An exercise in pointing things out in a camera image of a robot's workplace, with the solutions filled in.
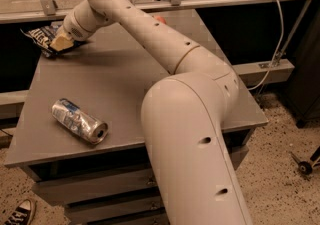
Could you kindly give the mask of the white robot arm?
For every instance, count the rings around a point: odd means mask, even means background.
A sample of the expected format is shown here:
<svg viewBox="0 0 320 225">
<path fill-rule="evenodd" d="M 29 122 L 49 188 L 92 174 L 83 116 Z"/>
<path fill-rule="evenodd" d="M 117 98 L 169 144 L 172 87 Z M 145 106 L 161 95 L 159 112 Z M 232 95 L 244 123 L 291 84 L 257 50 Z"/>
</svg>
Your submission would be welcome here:
<svg viewBox="0 0 320 225">
<path fill-rule="evenodd" d="M 113 23 L 169 74 L 145 95 L 141 121 L 170 225 L 253 225 L 222 136 L 239 97 L 232 66 L 131 0 L 84 0 L 65 17 L 53 47 Z"/>
</svg>

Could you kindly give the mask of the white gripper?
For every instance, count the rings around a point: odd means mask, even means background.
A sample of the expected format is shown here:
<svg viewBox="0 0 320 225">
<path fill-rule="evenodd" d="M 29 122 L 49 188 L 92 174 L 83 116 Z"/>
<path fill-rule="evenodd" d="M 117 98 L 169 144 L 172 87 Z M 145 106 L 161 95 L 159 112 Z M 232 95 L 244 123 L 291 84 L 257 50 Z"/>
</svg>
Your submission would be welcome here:
<svg viewBox="0 0 320 225">
<path fill-rule="evenodd" d="M 85 41 L 92 35 L 92 32 L 81 27 L 73 12 L 64 18 L 63 29 L 70 37 L 66 34 L 58 34 L 51 41 L 50 47 L 57 52 L 71 48 L 74 44 L 73 39 L 75 41 Z"/>
</svg>

